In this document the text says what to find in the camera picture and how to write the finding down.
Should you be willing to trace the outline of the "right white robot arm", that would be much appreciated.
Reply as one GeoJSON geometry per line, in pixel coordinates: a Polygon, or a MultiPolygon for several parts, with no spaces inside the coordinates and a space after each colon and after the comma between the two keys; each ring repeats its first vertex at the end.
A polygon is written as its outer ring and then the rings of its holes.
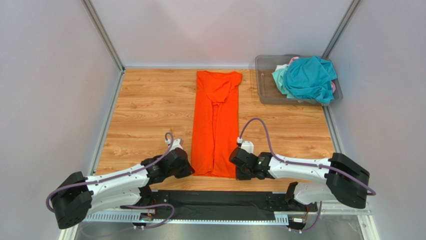
{"type": "Polygon", "coordinates": [[[370,173],[343,153],[333,153],[331,158],[292,158],[271,152],[258,156],[250,147],[237,147],[229,161],[236,167],[239,180],[253,178],[296,179],[287,193],[291,200],[302,205],[321,201],[338,201],[354,209],[364,209],[369,188],[370,173]]]}

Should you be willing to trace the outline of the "orange t shirt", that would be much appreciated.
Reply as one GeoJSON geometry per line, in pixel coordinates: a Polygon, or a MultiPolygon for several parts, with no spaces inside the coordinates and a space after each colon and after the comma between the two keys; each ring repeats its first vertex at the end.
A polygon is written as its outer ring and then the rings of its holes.
{"type": "Polygon", "coordinates": [[[235,178],[229,157],[239,136],[239,72],[196,73],[191,165],[197,176],[235,178]]]}

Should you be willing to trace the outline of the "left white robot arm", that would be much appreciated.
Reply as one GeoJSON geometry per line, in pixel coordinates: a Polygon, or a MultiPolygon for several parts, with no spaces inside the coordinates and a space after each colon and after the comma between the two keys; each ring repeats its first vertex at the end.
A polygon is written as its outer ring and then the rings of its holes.
{"type": "Polygon", "coordinates": [[[145,207],[153,204],[152,184],[169,177],[177,179],[195,173],[187,153],[180,147],[165,156],[147,158],[125,170],[104,175],[83,176],[72,173],[47,198],[58,228],[63,230],[82,222],[96,212],[120,207],[145,207]]]}

